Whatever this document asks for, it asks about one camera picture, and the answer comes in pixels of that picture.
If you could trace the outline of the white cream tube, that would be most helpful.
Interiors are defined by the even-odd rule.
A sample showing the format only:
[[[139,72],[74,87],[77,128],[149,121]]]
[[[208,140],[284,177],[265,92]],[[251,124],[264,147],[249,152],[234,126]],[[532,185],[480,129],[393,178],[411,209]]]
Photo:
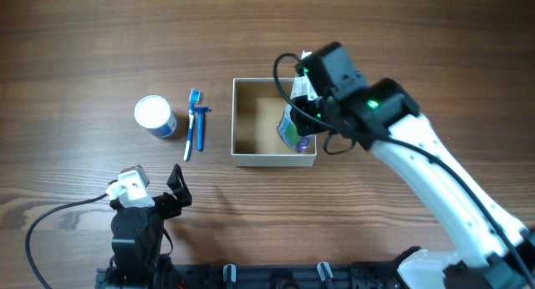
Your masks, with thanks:
[[[291,99],[302,96],[306,96],[308,100],[315,100],[318,97],[306,72],[303,73],[303,76],[296,74],[290,94]]]

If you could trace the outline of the clear spray bottle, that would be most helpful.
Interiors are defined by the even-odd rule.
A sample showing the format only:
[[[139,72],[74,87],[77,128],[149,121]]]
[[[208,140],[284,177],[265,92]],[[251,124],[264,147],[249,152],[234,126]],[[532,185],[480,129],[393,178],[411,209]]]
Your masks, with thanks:
[[[297,126],[291,119],[291,109],[290,105],[284,107],[282,118],[277,126],[278,135],[282,142],[295,153],[312,153],[314,136],[301,136],[298,134]]]

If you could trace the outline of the cotton swab jar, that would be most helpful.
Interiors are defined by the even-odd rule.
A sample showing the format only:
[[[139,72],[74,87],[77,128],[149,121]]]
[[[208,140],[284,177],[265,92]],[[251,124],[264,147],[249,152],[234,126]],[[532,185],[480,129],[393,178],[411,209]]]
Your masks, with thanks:
[[[176,131],[177,121],[166,99],[159,95],[142,98],[134,110],[135,121],[156,138],[165,138]]]

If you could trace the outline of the blue disposable razor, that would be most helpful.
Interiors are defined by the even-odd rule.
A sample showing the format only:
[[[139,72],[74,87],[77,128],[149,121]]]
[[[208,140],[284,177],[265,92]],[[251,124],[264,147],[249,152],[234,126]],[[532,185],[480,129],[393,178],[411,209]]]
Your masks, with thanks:
[[[206,125],[206,113],[211,112],[209,107],[195,107],[194,112],[197,114],[197,138],[196,149],[198,151],[204,150],[204,138],[205,138],[205,125]]]

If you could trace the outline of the blue white toothbrush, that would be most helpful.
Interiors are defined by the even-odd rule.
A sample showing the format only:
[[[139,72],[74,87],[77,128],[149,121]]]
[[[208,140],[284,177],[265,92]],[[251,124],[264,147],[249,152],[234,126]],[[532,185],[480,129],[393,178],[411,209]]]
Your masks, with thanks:
[[[183,156],[184,161],[188,161],[191,157],[196,114],[199,112],[199,107],[197,105],[200,103],[200,101],[201,91],[197,89],[192,89],[188,101],[188,130],[186,136],[185,152]]]

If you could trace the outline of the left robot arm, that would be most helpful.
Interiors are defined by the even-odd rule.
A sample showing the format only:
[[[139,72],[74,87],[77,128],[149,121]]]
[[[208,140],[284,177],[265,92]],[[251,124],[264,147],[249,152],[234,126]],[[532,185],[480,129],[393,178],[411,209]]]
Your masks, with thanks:
[[[111,222],[115,269],[109,284],[122,288],[170,288],[174,274],[168,253],[161,253],[161,241],[169,238],[164,221],[179,216],[191,205],[192,197],[181,167],[174,165],[166,182],[171,190],[151,197],[150,183],[142,166],[122,170],[105,193],[116,211]]]

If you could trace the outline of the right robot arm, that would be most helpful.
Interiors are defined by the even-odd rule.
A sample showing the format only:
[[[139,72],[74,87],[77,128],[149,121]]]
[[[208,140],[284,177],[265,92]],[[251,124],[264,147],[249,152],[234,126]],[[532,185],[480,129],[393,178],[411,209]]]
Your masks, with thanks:
[[[293,98],[299,134],[328,132],[361,145],[413,190],[453,243],[450,252],[419,248],[403,256],[395,265],[402,286],[533,286],[533,231],[474,181],[399,83],[368,84],[337,42],[300,56],[296,72],[314,91]]]

